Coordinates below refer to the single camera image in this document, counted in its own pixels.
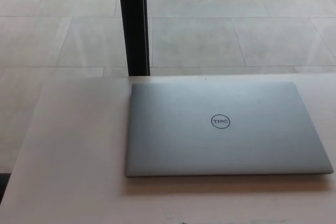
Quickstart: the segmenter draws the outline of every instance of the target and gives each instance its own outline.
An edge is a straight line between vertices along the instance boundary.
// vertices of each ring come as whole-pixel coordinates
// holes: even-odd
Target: black pole
[[[146,0],[120,0],[129,76],[149,76]]]

